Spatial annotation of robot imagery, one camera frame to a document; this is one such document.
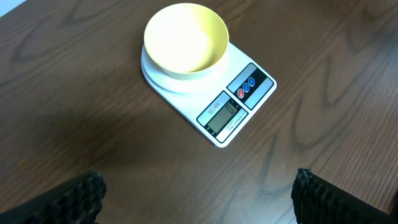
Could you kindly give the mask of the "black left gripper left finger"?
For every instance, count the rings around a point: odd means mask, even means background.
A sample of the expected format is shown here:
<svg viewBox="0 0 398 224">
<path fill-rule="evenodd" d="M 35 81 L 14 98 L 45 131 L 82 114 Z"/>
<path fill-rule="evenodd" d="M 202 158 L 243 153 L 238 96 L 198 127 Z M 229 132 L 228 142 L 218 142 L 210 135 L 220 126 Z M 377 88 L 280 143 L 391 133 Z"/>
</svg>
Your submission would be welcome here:
<svg viewBox="0 0 398 224">
<path fill-rule="evenodd" d="M 107 189 L 103 176 L 88 170 L 1 214 L 1 223 L 95 224 Z"/>
</svg>

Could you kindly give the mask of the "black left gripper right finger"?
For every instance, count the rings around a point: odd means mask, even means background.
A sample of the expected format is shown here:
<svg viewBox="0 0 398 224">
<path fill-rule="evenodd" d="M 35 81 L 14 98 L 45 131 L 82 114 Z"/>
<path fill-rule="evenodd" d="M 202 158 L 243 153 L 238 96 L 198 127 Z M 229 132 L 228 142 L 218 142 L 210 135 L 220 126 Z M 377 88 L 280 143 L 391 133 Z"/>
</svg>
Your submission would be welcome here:
<svg viewBox="0 0 398 224">
<path fill-rule="evenodd" d="M 394 217 L 299 168 L 291 198 L 295 219 L 302 224 L 377 224 L 393 223 Z"/>
</svg>

